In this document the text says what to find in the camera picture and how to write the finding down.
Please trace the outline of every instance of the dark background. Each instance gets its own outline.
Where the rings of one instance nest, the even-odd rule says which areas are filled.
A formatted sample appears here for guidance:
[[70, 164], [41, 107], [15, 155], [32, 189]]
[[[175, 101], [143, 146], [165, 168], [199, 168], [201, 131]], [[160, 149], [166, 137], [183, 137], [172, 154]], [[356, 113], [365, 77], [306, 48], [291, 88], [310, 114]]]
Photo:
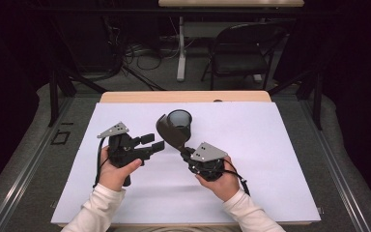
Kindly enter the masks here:
[[[122, 4], [157, 7], [157, 1], [132, 0], [122, 1]], [[287, 81], [315, 64], [326, 62], [324, 94], [335, 102], [346, 150], [371, 188], [371, 1], [307, 0], [304, 7], [340, 11], [344, 16], [335, 20], [299, 19], [274, 78]], [[36, 91], [48, 82], [53, 68], [47, 63], [47, 57], [41, 56], [47, 48], [37, 40], [39, 36], [29, 19], [15, 1], [0, 0], [0, 173], [32, 122], [39, 104]], [[50, 52], [71, 69], [80, 72], [115, 69], [115, 51], [107, 46], [107, 33], [101, 28], [101, 19], [88, 17], [85, 20], [88, 23], [83, 26], [91, 33], [78, 36], [70, 31], [75, 19], [57, 18], [56, 28], [47, 19], [39, 19], [38, 23], [50, 40]], [[144, 33], [153, 35], [142, 43], [158, 47], [156, 32], [167, 33], [164, 31], [166, 21], [161, 18], [148, 18], [147, 21], [146, 28], [150, 31], [139, 26], [144, 21], [136, 19], [127, 24], [128, 34], [137, 39], [144, 38]], [[76, 40], [71, 44], [95, 44], [97, 49], [85, 49], [83, 57], [87, 59], [76, 64], [73, 57], [76, 54], [71, 52], [69, 43], [63, 43], [65, 38], [60, 35]], [[90, 59], [99, 57], [100, 50], [108, 55], [102, 55], [96, 62]]]

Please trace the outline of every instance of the silver metal plate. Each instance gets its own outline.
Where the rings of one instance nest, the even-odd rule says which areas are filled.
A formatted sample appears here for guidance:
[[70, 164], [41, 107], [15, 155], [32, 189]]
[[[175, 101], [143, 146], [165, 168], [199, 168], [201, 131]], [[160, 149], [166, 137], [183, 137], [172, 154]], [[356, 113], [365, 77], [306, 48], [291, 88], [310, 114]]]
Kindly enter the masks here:
[[111, 127], [110, 129], [106, 130], [105, 132], [98, 135], [98, 138], [109, 137], [117, 134], [127, 133], [128, 127], [124, 125], [122, 122], [116, 124], [115, 126]]
[[203, 142], [201, 145], [195, 150], [195, 152], [191, 155], [192, 160], [196, 161], [211, 161], [211, 160], [217, 160], [222, 159], [224, 157], [228, 156], [228, 154], [215, 146]]

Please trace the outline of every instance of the controller grip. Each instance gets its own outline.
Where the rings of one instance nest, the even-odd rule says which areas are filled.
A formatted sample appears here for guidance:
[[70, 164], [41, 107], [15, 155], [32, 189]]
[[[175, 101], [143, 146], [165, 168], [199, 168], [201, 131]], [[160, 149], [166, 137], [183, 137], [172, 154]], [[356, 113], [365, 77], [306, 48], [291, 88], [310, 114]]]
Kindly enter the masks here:
[[130, 178], [130, 175], [128, 175], [126, 178], [125, 178], [125, 181], [123, 182], [123, 186], [124, 187], [127, 187], [131, 184], [131, 178]]

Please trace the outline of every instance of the person's right hand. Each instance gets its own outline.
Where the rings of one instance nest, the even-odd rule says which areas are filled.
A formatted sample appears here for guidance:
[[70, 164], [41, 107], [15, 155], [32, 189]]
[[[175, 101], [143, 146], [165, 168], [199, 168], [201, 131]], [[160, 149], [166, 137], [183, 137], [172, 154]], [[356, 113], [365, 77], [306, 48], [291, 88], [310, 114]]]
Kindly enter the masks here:
[[[232, 163], [230, 157], [227, 156], [224, 159]], [[235, 172], [236, 170], [234, 170], [234, 168], [227, 161], [224, 161], [225, 170]], [[237, 176], [231, 173], [224, 172], [222, 176], [214, 182], [208, 182], [198, 174], [195, 175], [195, 177], [203, 187], [210, 189], [219, 199], [223, 200], [224, 202], [233, 197], [240, 189]]]

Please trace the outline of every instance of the person's left hand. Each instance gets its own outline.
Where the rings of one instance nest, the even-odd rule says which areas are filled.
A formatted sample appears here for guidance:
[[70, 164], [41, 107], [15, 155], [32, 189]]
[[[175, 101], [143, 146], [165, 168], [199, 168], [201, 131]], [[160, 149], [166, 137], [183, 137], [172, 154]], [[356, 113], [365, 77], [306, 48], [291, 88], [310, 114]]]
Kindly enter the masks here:
[[108, 146], [101, 149], [100, 163], [104, 163], [104, 165], [101, 167], [99, 184], [108, 189], [120, 191], [125, 178], [141, 165], [141, 159], [136, 159], [128, 165], [118, 168], [107, 159], [107, 150]]

